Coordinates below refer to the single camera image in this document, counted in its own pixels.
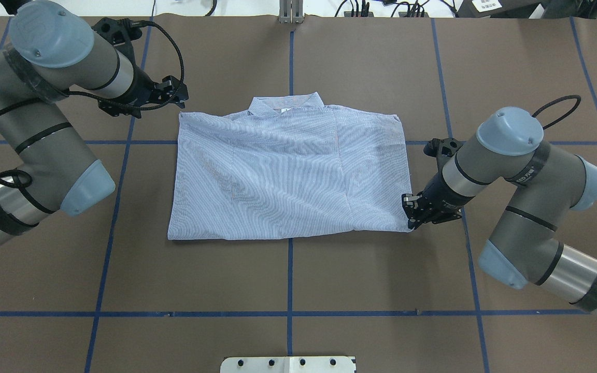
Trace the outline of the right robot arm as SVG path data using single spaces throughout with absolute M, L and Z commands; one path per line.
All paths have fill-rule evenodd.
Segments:
M 516 191 L 478 258 L 495 280 L 521 290 L 532 283 L 584 312 L 597 315 L 597 258 L 555 239 L 568 211 L 597 201 L 597 166 L 550 144 L 528 111 L 491 114 L 466 142 L 433 139 L 424 153 L 437 173 L 401 205 L 414 231 L 462 218 L 461 210 L 498 179 Z

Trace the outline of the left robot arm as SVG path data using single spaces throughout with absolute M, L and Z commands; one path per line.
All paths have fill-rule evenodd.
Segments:
M 184 108 L 184 76 L 154 82 L 132 42 L 151 20 L 102 18 L 90 26 L 52 1 L 2 1 L 9 42 L 0 50 L 0 246 L 63 211 L 79 215 L 115 182 L 57 103 L 97 101 L 112 117 Z

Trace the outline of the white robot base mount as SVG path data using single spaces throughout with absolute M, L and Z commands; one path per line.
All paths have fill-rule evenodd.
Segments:
M 350 356 L 251 356 L 225 358 L 220 372 L 356 372 Z

